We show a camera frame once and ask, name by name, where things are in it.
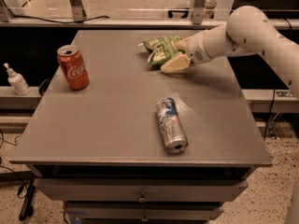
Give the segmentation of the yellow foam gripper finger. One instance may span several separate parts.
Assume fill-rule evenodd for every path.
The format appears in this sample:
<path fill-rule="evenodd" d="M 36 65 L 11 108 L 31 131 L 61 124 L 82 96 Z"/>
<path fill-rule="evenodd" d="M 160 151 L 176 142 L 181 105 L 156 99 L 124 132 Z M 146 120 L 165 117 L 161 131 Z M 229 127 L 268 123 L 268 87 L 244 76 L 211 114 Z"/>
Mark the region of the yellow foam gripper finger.
<path fill-rule="evenodd" d="M 181 51 L 177 53 L 173 58 L 164 63 L 161 66 L 163 73 L 170 74 L 188 68 L 191 64 L 191 59 L 187 54 L 183 54 Z"/>
<path fill-rule="evenodd" d="M 180 40 L 173 40 L 172 45 L 177 51 L 187 52 L 189 50 L 190 40 L 191 40 L 190 36 Z"/>

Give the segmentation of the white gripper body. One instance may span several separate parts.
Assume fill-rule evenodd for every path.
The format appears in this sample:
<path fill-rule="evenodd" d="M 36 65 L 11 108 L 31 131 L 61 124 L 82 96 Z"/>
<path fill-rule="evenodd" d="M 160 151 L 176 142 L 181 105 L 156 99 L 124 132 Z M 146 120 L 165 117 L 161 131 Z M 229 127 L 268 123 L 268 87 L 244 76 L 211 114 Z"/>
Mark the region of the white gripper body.
<path fill-rule="evenodd" d="M 186 53 L 193 63 L 207 63 L 212 60 L 212 57 L 206 51 L 205 38 L 207 33 L 208 30 L 201 31 L 187 41 Z"/>

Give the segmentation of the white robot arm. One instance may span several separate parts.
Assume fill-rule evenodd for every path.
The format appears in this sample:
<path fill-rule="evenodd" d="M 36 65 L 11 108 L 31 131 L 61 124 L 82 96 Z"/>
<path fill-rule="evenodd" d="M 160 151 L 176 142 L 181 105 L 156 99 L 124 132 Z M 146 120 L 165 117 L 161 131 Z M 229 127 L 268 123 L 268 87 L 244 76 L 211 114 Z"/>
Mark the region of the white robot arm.
<path fill-rule="evenodd" d="M 189 60 L 206 63 L 220 56 L 257 54 L 287 84 L 299 90 L 299 46 L 283 36 L 257 7 L 239 7 L 227 22 L 177 42 Z M 274 164 L 256 170 L 249 189 L 225 213 L 208 224 L 299 224 L 298 138 L 286 133 L 284 140 L 265 141 Z"/>

